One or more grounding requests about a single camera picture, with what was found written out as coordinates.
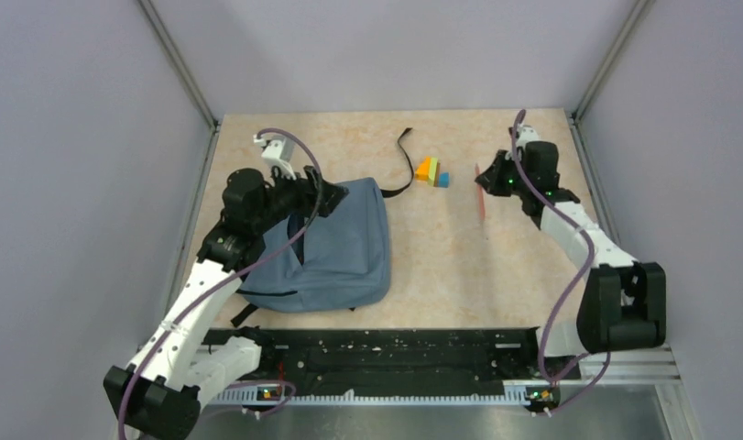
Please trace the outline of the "blue student backpack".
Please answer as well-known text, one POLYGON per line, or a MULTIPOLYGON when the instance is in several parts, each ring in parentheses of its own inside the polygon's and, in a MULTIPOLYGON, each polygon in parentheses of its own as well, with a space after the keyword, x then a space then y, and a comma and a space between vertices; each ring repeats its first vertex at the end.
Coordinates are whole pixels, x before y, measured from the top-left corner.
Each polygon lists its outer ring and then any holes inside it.
MULTIPOLYGON (((264 128, 256 137, 276 135, 305 146, 281 128, 264 128)), ((391 250, 386 201, 409 185, 382 189, 372 177, 337 184, 350 193, 331 215, 311 222, 292 215, 263 235, 265 251, 278 255, 243 278, 238 293, 251 308, 288 314, 353 311, 387 295, 391 250)))

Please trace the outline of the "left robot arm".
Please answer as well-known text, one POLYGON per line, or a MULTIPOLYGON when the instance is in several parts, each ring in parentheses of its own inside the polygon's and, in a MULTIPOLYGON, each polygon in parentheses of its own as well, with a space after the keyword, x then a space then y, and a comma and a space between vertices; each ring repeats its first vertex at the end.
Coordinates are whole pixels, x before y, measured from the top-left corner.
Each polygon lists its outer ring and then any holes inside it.
POLYGON ((119 438, 133 428, 156 439, 185 439, 207 404, 232 383, 248 373, 264 379, 275 370, 274 351, 243 336, 201 360, 195 357, 243 278, 278 255, 265 251, 263 235, 292 215, 308 222, 326 217, 349 193, 325 181, 315 166, 294 177, 273 168, 271 177, 267 182, 250 168, 228 176, 220 219, 203 240, 176 302, 128 365, 106 373, 104 390, 119 438))

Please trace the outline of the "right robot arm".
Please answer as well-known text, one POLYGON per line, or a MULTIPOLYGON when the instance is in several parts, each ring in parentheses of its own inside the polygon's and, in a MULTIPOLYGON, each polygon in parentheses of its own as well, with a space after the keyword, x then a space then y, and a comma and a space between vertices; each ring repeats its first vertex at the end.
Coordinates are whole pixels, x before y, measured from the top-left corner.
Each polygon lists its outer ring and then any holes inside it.
POLYGON ((475 181, 489 195, 518 196, 523 212, 551 237, 585 280, 575 334, 591 354, 661 346, 666 339, 667 280, 657 262, 617 246, 580 199, 560 185, 555 144, 530 141, 501 149, 475 181))

